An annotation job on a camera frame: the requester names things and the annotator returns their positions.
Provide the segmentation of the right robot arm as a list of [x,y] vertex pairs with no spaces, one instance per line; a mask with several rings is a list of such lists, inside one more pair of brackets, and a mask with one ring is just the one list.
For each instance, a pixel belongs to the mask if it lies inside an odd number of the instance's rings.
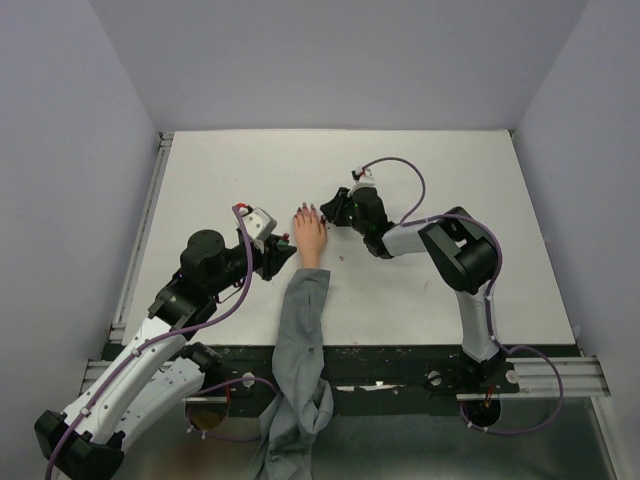
[[470,359],[459,370],[462,384],[480,392],[494,383],[497,373],[490,361],[500,347],[493,328],[492,290],[503,260],[490,230],[461,207],[407,225],[393,223],[374,187],[354,192],[341,187],[320,211],[329,223],[358,232],[377,258],[428,254],[443,281],[456,292],[461,348]]

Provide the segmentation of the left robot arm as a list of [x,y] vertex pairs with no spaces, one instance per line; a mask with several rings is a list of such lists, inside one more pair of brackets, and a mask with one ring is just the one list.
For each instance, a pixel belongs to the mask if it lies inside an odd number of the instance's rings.
[[37,419],[47,478],[55,470],[69,479],[112,478],[125,453],[168,410],[220,387],[219,356],[192,337],[217,323],[220,293],[234,287],[246,294],[254,274],[272,279],[296,252],[285,235],[254,241],[240,231],[238,238],[228,248],[217,231],[194,233],[134,338],[74,402]]

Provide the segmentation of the mannequin hand with painted nails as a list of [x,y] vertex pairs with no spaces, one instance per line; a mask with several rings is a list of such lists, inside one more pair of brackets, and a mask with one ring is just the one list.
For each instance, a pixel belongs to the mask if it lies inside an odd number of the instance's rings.
[[294,237],[303,268],[321,267],[322,254],[327,245],[327,228],[320,224],[321,216],[313,204],[306,203],[297,209],[294,216]]

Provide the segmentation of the nail polish bottle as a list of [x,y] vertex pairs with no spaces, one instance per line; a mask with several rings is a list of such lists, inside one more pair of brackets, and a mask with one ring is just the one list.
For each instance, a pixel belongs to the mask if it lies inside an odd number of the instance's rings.
[[277,238],[276,246],[279,250],[284,250],[290,247],[290,235],[283,233]]

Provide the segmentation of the grey sleeve forearm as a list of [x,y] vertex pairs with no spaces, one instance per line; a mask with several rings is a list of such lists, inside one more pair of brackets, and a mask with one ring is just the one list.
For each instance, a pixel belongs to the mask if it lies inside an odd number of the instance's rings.
[[301,268],[285,291],[272,355],[280,389],[259,417],[260,443],[250,479],[310,479],[312,447],[334,410],[324,369],[321,317],[330,272]]

